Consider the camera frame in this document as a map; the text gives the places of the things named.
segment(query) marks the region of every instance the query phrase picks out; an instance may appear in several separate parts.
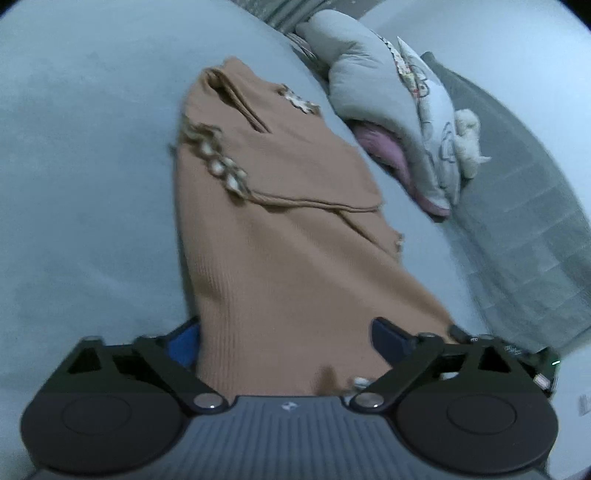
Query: white wall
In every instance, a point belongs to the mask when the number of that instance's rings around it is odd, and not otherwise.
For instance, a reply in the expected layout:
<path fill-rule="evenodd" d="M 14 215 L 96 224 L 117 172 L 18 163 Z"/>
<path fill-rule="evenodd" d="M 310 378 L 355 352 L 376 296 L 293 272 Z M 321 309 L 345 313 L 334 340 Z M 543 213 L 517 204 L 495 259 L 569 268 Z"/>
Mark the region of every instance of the white wall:
<path fill-rule="evenodd" d="M 554 156 L 591 216 L 591 33 L 562 4 L 386 0 L 361 22 L 418 53 L 432 51 L 499 99 Z M 553 399 L 560 434 L 550 458 L 556 479 L 591 465 L 591 414 L 580 417 L 577 407 L 589 387 L 591 345 L 561 364 Z"/>

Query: ribbed fabric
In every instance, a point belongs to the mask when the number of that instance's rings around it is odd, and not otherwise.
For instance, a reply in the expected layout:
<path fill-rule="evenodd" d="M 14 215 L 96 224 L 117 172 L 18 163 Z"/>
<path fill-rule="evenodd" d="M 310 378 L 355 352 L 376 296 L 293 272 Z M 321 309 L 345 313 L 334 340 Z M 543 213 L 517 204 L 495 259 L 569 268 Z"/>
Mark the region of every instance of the ribbed fabric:
<path fill-rule="evenodd" d="M 228 82 L 242 106 L 228 101 Z M 202 73 L 184 111 L 192 125 L 219 128 L 223 154 L 248 173 L 240 199 L 181 138 L 178 208 L 202 316 L 199 376 L 229 398 L 336 394 L 352 377 L 379 377 L 388 367 L 369 343 L 376 316 L 410 333 L 445 336 L 451 324 L 400 266 L 400 234 L 382 217 L 357 150 L 280 90 L 229 59 Z M 245 106 L 269 132 L 253 128 Z"/>

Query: quilted gray fabric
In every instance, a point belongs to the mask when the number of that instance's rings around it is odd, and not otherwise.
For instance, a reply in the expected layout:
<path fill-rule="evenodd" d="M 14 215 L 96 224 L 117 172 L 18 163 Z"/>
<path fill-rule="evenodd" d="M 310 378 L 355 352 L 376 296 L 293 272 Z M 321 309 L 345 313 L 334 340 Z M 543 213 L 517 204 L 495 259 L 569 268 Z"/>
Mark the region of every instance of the quilted gray fabric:
<path fill-rule="evenodd" d="M 483 318 L 517 345 L 567 351 L 591 330 L 589 221 L 554 160 L 512 113 L 433 54 L 423 60 L 454 107 L 480 117 L 482 154 L 492 157 L 442 225 Z"/>

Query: metal screw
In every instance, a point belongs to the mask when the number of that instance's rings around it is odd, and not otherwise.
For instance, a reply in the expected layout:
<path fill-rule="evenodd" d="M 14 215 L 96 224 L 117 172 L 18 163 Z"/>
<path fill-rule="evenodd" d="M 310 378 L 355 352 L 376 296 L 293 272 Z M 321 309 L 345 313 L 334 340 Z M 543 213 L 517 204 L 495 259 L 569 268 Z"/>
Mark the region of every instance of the metal screw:
<path fill-rule="evenodd" d="M 363 408 L 378 408 L 384 404 L 384 398 L 379 393 L 364 392 L 354 398 L 357 405 Z"/>
<path fill-rule="evenodd" d="M 199 408 L 212 410 L 222 405 L 223 398 L 217 393 L 200 393 L 193 399 L 193 403 Z"/>

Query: pink fabric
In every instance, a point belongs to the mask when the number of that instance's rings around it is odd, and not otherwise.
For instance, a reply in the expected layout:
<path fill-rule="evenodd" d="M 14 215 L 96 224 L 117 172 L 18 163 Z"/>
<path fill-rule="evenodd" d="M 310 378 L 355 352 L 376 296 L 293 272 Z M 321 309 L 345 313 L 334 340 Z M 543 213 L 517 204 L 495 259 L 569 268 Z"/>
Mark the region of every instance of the pink fabric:
<path fill-rule="evenodd" d="M 356 122 L 351 130 L 359 145 L 369 155 L 390 167 L 394 176 L 423 211 L 438 217 L 449 216 L 448 209 L 434 205 L 417 191 L 404 151 L 391 132 L 369 122 Z"/>

